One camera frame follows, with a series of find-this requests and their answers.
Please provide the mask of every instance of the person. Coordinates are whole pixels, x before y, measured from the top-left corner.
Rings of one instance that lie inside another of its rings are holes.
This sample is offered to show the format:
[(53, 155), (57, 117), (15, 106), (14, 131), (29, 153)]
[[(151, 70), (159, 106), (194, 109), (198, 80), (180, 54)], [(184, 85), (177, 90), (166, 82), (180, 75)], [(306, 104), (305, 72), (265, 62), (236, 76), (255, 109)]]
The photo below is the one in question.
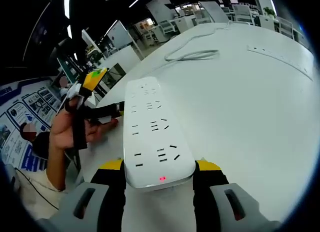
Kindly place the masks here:
[(48, 159), (49, 154), (49, 132), (41, 132), (37, 135), (33, 124), (23, 123), (20, 125), (21, 138), (32, 143), (32, 149), (36, 156)]
[[(77, 105), (77, 99), (69, 101)], [(48, 161), (44, 171), (30, 172), (17, 169), (22, 203), (34, 219), (50, 218), (59, 208), (59, 201), (68, 192), (65, 185), (65, 150), (74, 145), (72, 130), (73, 114), (62, 109), (54, 118), (48, 137)], [(92, 125), (85, 120), (87, 142), (97, 142), (115, 128), (117, 119), (106, 124)]]

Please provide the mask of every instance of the human hand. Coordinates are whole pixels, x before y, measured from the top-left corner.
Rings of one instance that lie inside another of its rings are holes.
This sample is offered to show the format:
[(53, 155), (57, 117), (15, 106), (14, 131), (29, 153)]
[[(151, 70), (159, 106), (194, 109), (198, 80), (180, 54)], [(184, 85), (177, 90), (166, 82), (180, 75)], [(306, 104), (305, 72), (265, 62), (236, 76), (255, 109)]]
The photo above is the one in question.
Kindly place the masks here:
[[(71, 107), (75, 107), (78, 99), (69, 101)], [(72, 118), (74, 114), (69, 113), (62, 109), (54, 118), (50, 130), (50, 143), (51, 146), (58, 149), (72, 148), (74, 146)], [(103, 134), (114, 127), (116, 127), (118, 120), (112, 119), (111, 122), (106, 124), (92, 125), (89, 121), (85, 120), (85, 139), (87, 142), (96, 142), (100, 140)]]

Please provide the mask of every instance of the power strip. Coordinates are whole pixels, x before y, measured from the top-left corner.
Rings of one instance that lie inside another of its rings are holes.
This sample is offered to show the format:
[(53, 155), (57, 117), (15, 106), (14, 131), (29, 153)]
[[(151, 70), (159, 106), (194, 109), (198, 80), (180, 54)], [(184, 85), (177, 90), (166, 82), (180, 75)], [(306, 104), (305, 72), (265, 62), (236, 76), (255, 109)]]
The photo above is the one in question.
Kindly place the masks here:
[(123, 148), (128, 184), (157, 190), (187, 181), (196, 164), (154, 77), (128, 82)]
[(275, 52), (272, 52), (272, 51), (267, 50), (265, 48), (253, 47), (253, 46), (249, 46), (249, 45), (247, 45), (246, 49), (248, 51), (250, 51), (250, 52), (260, 53), (260, 54), (266, 55), (268, 57), (277, 59), (277, 60), (279, 60), (281, 62), (284, 62), (284, 63), (292, 66), (293, 68), (297, 69), (298, 71), (300, 71), (301, 73), (306, 75), (311, 81), (313, 81), (313, 79), (312, 79), (312, 71), (309, 71), (306, 68), (300, 67), (298, 64), (294, 63), (290, 59), (285, 58), (282, 55), (276, 54)]

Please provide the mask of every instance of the ceiling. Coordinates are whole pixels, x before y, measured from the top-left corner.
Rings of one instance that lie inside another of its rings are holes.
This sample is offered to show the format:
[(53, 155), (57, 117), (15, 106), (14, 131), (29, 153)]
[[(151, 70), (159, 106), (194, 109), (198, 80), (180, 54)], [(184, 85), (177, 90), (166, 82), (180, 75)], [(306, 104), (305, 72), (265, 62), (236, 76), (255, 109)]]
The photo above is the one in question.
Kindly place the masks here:
[[(129, 26), (152, 17), (146, 9), (146, 3), (151, 0), (139, 0), (130, 9), (129, 5), (135, 0), (70, 0), (69, 20), (64, 15), (64, 0), (3, 1), (6, 1), (10, 9), (2, 11), (5, 14), (2, 72), (6, 76), (1, 79), (0, 84), (55, 75), (57, 70), (48, 66), (48, 59), (55, 45), (68, 37), (69, 24), (75, 52), (81, 59), (85, 56), (86, 47), (81, 38), (82, 29), (87, 29), (94, 40), (99, 40), (115, 20)], [(180, 5), (200, 0), (170, 1), (174, 5)], [(35, 27), (43, 11), (38, 26)]]

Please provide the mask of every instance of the table surface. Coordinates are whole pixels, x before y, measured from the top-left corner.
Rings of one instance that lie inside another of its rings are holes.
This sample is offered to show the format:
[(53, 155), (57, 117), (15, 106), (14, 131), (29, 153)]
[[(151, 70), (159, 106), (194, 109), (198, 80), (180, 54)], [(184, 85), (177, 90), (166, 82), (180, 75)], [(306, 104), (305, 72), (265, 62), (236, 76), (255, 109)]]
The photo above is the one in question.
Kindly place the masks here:
[[(99, 106), (123, 101), (126, 83), (155, 76), (182, 127), (195, 159), (219, 165), (260, 204), (283, 221), (307, 188), (318, 159), (320, 86), (316, 60), (294, 40), (260, 27), (230, 24), (192, 40), (174, 54), (219, 49), (210, 60), (184, 61), (154, 70), (164, 55), (190, 37), (226, 24), (201, 24), (167, 42), (128, 72)], [(313, 71), (313, 81), (274, 58), (247, 51), (265, 48)], [(123, 157), (123, 122), (107, 141), (80, 151), (85, 181), (99, 165)], [(141, 194), (126, 190), (123, 231), (195, 231), (192, 182)]]

